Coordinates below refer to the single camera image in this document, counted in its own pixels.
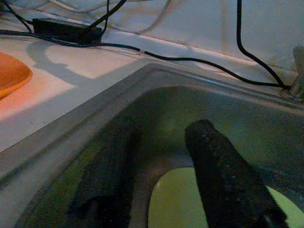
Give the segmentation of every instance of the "stainless steel sink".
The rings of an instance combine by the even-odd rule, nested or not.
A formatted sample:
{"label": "stainless steel sink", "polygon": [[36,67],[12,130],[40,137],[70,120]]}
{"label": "stainless steel sink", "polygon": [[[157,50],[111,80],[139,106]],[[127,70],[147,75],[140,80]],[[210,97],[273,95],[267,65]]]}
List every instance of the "stainless steel sink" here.
{"label": "stainless steel sink", "polygon": [[198,119],[304,211],[302,106],[150,64],[0,154],[0,227],[92,225],[71,209],[115,192],[128,227],[147,227],[155,183],[192,166],[184,129]]}

